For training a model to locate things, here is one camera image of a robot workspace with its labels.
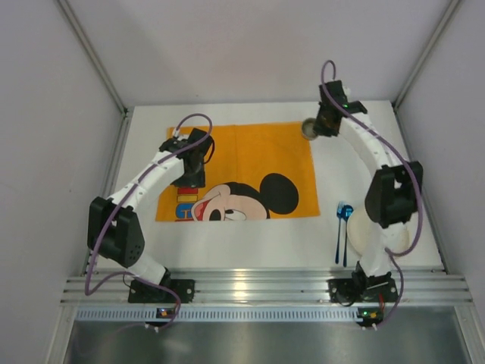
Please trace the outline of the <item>small grey cup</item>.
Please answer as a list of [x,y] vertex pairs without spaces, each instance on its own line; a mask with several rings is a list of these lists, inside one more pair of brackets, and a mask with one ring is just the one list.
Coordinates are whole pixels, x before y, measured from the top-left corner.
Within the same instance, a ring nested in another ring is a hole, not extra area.
[[302,136],[309,141],[316,140],[319,135],[315,131],[314,127],[316,125],[315,118],[306,118],[301,125],[301,134]]

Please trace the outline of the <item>orange Mickey Mouse placemat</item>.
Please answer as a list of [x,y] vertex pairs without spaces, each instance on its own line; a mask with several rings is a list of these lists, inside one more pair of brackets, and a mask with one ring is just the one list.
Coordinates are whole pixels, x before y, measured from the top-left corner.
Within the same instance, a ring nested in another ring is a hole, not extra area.
[[255,221],[320,214],[311,147],[297,122],[216,126],[204,187],[168,187],[157,222]]

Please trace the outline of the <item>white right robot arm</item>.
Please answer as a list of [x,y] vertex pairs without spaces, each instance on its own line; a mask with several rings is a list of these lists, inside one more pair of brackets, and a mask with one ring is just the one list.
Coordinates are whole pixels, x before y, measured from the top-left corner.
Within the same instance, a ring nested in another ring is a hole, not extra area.
[[361,102],[347,99],[340,80],[322,83],[319,90],[321,100],[314,133],[319,137],[345,139],[372,176],[365,197],[365,211],[372,221],[371,237],[358,261],[358,269],[367,277],[384,276],[390,271],[391,256],[408,253],[397,251],[397,241],[415,213],[417,234],[421,233],[423,166],[418,161],[407,161],[376,131],[367,109]]

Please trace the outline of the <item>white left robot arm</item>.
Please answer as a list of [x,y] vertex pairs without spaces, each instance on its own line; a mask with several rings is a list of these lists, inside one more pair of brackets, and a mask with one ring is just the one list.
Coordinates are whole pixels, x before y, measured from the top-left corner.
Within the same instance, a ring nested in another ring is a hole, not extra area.
[[148,253],[142,216],[170,185],[201,187],[204,160],[213,139],[194,128],[188,135],[174,134],[127,185],[107,198],[96,197],[89,206],[87,246],[116,262],[128,273],[160,285],[169,273]]

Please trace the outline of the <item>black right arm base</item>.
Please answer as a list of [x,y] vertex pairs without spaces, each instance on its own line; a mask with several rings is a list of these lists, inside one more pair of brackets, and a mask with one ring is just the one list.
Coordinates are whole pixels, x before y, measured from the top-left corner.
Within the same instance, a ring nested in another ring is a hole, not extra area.
[[350,278],[334,278],[328,281],[330,301],[342,306],[355,303],[394,303],[398,289],[392,274],[367,276],[362,270],[354,270]]

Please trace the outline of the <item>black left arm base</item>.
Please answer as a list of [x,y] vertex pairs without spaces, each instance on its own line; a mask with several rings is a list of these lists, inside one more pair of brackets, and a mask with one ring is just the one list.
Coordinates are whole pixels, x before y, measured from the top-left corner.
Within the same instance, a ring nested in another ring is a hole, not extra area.
[[[191,303],[195,295],[195,281],[191,279],[172,279],[168,288],[181,303]],[[130,283],[129,303],[175,303],[176,298],[168,292],[151,287],[138,280]]]

